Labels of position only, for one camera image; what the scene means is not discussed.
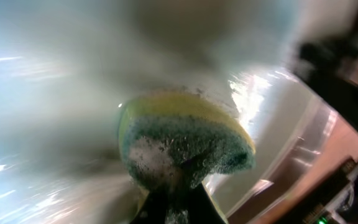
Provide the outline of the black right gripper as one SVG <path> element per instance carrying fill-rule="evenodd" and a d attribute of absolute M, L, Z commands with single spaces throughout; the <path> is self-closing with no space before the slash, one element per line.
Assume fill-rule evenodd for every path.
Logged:
<path fill-rule="evenodd" d="M 358 132 L 358 34 L 301 44 L 293 73 Z"/>

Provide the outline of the green yellow sponge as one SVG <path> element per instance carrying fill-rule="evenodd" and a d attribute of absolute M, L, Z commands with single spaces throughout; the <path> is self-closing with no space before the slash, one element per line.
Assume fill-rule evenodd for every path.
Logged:
<path fill-rule="evenodd" d="M 168 91 L 128 101 L 117 140 L 129 175 L 146 191 L 136 224 L 226 223 L 204 179 L 255 166 L 255 146 L 245 129 L 191 93 Z"/>

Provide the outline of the white plate blue streak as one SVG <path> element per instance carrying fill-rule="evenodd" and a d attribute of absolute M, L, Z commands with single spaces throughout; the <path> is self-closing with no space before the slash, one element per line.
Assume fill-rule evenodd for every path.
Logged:
<path fill-rule="evenodd" d="M 212 175 L 226 215 L 309 118 L 286 70 L 306 1 L 0 1 L 0 223 L 126 223 L 137 187 L 117 150 L 123 104 L 180 90 L 222 106 L 254 169 Z"/>

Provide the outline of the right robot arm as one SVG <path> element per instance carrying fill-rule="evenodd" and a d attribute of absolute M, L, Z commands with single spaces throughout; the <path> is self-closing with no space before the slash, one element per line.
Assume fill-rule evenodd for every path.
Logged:
<path fill-rule="evenodd" d="M 296 75 L 358 132 L 358 33 L 303 44 Z M 358 162 L 347 158 L 277 223 L 335 223 L 334 212 L 352 207 Z"/>

